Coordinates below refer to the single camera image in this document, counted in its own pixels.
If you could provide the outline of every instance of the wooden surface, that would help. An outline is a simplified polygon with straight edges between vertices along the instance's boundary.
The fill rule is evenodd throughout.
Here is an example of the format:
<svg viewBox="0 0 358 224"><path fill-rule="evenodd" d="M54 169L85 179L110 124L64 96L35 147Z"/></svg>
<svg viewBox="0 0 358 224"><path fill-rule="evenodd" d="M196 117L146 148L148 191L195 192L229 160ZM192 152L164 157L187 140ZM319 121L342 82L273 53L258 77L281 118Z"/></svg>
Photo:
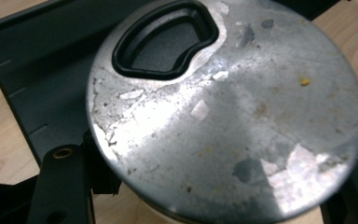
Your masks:
<svg viewBox="0 0 358 224"><path fill-rule="evenodd" d="M0 18L45 0L0 0ZM340 1L316 19L342 49L358 76L358 0ZM36 175L38 167L0 92L0 183L15 184ZM118 196L94 196L97 223L169 223L157 216L126 186ZM287 223L323 223L318 208Z"/></svg>

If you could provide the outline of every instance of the scratched metal surface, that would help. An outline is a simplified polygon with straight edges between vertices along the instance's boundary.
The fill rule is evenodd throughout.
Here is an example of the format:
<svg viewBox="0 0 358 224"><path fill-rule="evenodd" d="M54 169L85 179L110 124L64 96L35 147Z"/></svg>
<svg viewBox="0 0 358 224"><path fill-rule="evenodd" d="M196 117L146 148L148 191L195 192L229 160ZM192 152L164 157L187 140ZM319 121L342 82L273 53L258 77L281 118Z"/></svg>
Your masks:
<svg viewBox="0 0 358 224"><path fill-rule="evenodd" d="M170 81L118 74L108 36L90 72L89 123L117 174L160 211L208 223L275 222L312 208L358 154L358 84L332 42L268 0L200 1L219 29Z"/></svg>

